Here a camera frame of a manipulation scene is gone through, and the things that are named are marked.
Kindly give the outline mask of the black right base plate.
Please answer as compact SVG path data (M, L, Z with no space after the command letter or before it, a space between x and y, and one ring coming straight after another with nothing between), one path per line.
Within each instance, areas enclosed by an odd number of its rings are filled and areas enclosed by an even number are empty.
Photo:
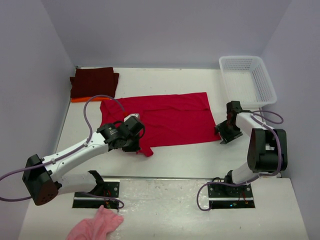
M251 185L238 187L216 184L224 180L215 177L215 184L207 186L209 208L216 209L254 209L255 202Z

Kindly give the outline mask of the dark maroon folded t-shirt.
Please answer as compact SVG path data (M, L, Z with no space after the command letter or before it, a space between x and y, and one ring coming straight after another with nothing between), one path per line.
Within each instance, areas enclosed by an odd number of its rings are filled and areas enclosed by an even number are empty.
M70 77L70 97L87 98L96 95L115 97L120 74L112 67L77 68L75 76Z

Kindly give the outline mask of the pink cloth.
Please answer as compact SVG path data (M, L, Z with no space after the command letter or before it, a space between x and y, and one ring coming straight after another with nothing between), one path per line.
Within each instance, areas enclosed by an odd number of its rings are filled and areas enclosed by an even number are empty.
M94 217L85 218L69 232L66 240L106 240L124 221L121 215L101 205Z

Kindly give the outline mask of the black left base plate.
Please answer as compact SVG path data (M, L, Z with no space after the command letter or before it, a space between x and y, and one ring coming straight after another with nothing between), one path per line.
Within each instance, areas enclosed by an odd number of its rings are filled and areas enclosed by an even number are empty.
M115 179L104 179L102 186L90 192L90 194L102 198L90 197L80 192L76 192L73 197L73 209L98 209L104 206L106 209L118 210L121 204L115 200L104 197L119 199L120 181Z

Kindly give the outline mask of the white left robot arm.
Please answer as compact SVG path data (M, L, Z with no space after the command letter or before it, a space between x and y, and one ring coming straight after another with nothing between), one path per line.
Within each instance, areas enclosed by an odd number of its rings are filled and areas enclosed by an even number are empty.
M37 206L67 193L97 197L104 190L103 178L97 171L89 170L83 174L70 174L70 171L113 150L138 152L144 133L145 126L137 113L130 114L124 121L104 124L87 139L61 152L45 157L37 154L29 157L22 181Z

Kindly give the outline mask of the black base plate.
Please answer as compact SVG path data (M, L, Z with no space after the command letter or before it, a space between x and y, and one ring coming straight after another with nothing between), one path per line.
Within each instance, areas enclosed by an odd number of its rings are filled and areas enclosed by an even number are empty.
M118 210L121 204L115 200L104 197L119 199L120 181L115 179L104 179L102 186L90 192L90 194L102 198L90 197L80 192L76 192L73 197L73 209L98 209L104 206L106 209Z
M209 208L216 209L254 209L255 202L251 185L238 187L216 184L224 180L215 177L215 184L207 186Z

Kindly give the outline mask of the orange folded t-shirt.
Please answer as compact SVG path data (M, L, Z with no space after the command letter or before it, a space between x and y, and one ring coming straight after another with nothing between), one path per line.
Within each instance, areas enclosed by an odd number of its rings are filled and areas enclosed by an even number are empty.
M70 102L71 103L82 103L82 102L87 102L88 100L90 100L90 97L77 97L77 98L71 98ZM109 97L94 97L91 101L92 102L101 102L104 100L110 100Z

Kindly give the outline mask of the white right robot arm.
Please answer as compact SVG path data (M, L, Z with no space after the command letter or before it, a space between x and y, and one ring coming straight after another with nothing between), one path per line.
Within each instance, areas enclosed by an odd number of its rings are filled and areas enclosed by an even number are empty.
M230 170L222 182L227 196L235 196L241 186L261 177L277 176L288 166L287 133L268 125L280 125L284 119L278 113L268 113L277 116L279 121L265 118L261 110L243 109L239 101L230 101L226 104L226 120L214 127L214 133L220 136L223 145L243 134L250 138L246 162Z

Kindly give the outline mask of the red t-shirt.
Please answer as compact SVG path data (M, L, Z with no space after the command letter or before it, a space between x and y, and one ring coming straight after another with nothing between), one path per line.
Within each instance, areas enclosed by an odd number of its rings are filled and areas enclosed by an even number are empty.
M149 95L103 100L102 124L124 120L124 114L139 114L145 134L138 153L153 155L155 147L219 141L206 92Z

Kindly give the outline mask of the white plastic basket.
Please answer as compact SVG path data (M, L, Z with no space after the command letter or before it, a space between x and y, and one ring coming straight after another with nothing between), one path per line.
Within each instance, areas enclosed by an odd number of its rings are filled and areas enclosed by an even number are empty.
M273 83L260 57L222 56L219 67L229 102L239 101L246 109L258 109L277 102Z

